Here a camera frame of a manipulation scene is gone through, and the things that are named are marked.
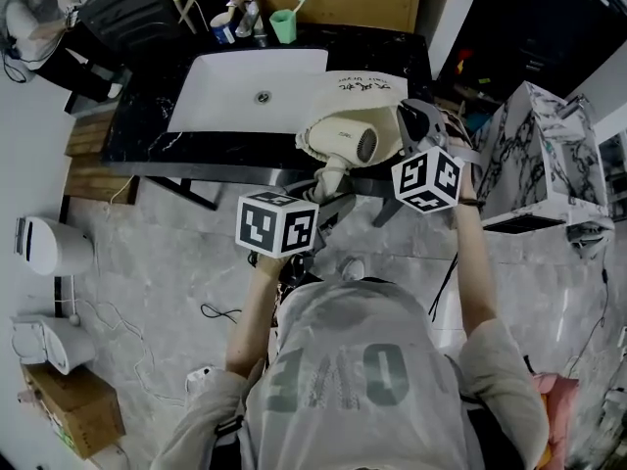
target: sink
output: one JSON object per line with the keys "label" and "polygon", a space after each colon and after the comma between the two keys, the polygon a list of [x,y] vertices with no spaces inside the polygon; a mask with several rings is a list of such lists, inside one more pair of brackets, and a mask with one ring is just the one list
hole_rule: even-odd
{"label": "sink", "polygon": [[196,58],[168,132],[297,133],[312,105],[328,52],[255,49]]}

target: green cup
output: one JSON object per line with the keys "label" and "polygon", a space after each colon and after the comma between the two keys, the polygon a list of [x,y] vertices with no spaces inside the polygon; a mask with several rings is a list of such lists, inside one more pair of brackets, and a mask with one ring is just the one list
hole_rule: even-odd
{"label": "green cup", "polygon": [[296,13],[294,11],[289,9],[276,11],[270,16],[270,24],[279,42],[292,43],[296,40]]}

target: person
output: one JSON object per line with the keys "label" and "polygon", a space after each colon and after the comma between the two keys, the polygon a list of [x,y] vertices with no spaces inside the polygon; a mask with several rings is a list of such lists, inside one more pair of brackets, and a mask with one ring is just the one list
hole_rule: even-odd
{"label": "person", "polygon": [[[460,196],[476,200],[468,167]],[[535,468],[547,413],[498,318],[479,212],[458,205],[455,218],[467,335],[457,360],[436,350],[422,305],[398,285],[316,282],[279,307],[278,356],[257,381],[284,264],[261,257],[224,370],[188,399],[152,470]]]}
{"label": "person", "polygon": [[75,51],[111,71],[116,59],[84,26],[68,29],[65,9],[77,0],[9,0],[6,26],[29,70],[48,81],[99,103],[114,99],[122,85],[91,72],[70,53]]}

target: white hair dryer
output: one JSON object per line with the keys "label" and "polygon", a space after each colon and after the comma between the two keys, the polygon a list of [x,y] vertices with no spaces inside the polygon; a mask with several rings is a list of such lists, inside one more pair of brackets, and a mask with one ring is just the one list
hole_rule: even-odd
{"label": "white hair dryer", "polygon": [[313,150],[328,157],[326,167],[317,172],[313,191],[313,201],[320,204],[336,192],[347,169],[370,163],[378,136],[370,123],[329,117],[310,129],[307,141]]}

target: hand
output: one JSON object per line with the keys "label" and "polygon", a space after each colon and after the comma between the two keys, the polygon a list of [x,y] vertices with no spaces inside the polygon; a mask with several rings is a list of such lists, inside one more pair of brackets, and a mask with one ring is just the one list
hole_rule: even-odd
{"label": "hand", "polygon": [[[449,137],[449,144],[451,146],[461,146],[462,148],[470,148],[470,146],[461,138]],[[461,172],[461,187],[459,189],[459,196],[465,199],[476,199],[477,194],[472,186],[472,164],[464,163],[463,171]]]}
{"label": "hand", "polygon": [[76,23],[78,23],[78,10],[72,9],[71,11],[68,12],[68,15],[66,16],[66,22],[65,22],[66,31],[70,31],[74,29],[74,27],[76,26]]}
{"label": "hand", "polygon": [[278,278],[283,266],[285,266],[290,258],[291,256],[276,259],[259,254],[257,256],[257,267],[255,269],[271,278]]}

